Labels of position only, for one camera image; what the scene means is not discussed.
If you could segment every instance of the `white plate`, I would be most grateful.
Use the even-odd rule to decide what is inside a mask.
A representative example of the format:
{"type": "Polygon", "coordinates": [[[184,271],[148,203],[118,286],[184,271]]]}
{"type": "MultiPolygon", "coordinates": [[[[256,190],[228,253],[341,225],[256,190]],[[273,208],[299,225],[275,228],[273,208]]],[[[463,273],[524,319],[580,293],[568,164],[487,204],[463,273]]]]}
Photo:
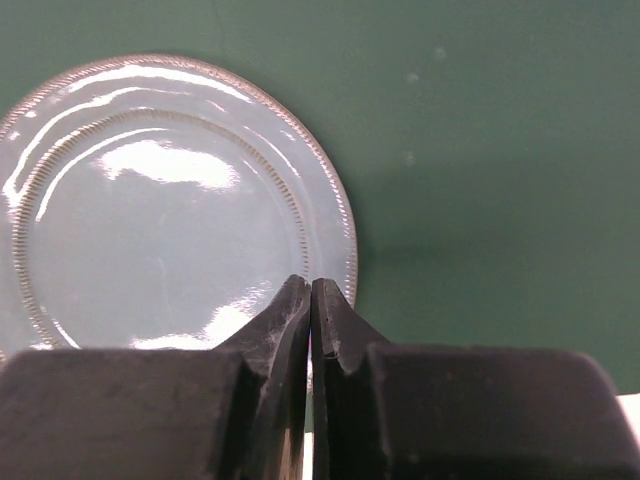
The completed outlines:
{"type": "Polygon", "coordinates": [[[67,72],[0,126],[0,350],[211,348],[292,273],[353,302],[318,143],[247,81],[145,55],[67,72]]]}

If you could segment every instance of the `green table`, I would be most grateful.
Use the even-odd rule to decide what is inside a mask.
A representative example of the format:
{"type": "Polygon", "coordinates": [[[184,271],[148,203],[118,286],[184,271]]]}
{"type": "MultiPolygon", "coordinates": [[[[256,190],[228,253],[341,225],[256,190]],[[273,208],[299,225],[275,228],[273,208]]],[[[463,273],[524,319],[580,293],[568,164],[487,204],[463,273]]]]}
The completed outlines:
{"type": "Polygon", "coordinates": [[[358,226],[357,308],[402,342],[578,349],[640,391],[637,0],[5,0],[0,110],[162,52],[291,109],[358,226]]]}

